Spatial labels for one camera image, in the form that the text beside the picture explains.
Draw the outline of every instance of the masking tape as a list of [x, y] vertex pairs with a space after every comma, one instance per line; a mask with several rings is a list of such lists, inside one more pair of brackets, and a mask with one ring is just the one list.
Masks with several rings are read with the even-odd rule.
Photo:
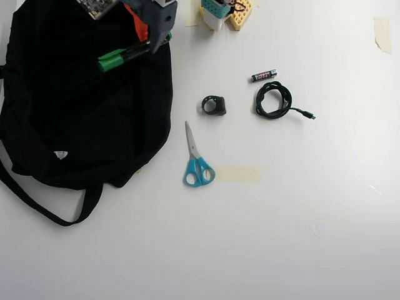
[[185, 0], [185, 26], [199, 25], [198, 14], [201, 6], [201, 0]]
[[392, 54], [390, 20], [385, 17], [374, 18], [375, 43], [383, 52]]
[[261, 168], [257, 166], [218, 166], [215, 167], [216, 181], [225, 183], [258, 183]]

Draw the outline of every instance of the white label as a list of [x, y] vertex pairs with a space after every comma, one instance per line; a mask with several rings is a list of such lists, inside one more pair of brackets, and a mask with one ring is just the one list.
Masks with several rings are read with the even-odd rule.
[[62, 161], [68, 155], [67, 151], [55, 151], [54, 153], [56, 153], [56, 156], [60, 159], [60, 161]]

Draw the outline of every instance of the battery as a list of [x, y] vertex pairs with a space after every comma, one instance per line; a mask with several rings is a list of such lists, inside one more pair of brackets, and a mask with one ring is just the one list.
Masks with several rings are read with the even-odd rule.
[[251, 76], [251, 81], [256, 83], [257, 81], [270, 79], [277, 75], [278, 75], [278, 72], [276, 70], [271, 70], [271, 71], [267, 71], [267, 72], [263, 72], [263, 73], [259, 73], [259, 74]]

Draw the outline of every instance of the green object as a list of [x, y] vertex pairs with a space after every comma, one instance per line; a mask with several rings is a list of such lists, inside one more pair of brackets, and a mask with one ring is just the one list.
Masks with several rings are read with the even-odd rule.
[[123, 53], [124, 51], [125, 49], [117, 49], [113, 52], [107, 53], [106, 55], [99, 57], [98, 64], [100, 70], [105, 73], [124, 64], [124, 59], [121, 56], [121, 53]]
[[[171, 32], [168, 33], [166, 39], [161, 45], [167, 44], [173, 35]], [[140, 55], [147, 53], [150, 50], [149, 41], [140, 42], [127, 49], [117, 49], [106, 55], [99, 57], [99, 68], [105, 73], [118, 66], [122, 66], [124, 63], [137, 58]]]

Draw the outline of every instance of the black ring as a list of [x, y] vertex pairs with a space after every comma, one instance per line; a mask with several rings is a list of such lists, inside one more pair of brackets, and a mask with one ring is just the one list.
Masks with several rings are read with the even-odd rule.
[[[206, 103], [210, 100], [213, 100], [215, 102], [215, 108], [212, 111], [206, 111]], [[218, 97], [218, 96], [205, 97], [201, 103], [201, 107], [202, 110], [210, 116], [215, 116], [215, 115], [223, 116], [226, 114], [225, 99], [223, 97]]]

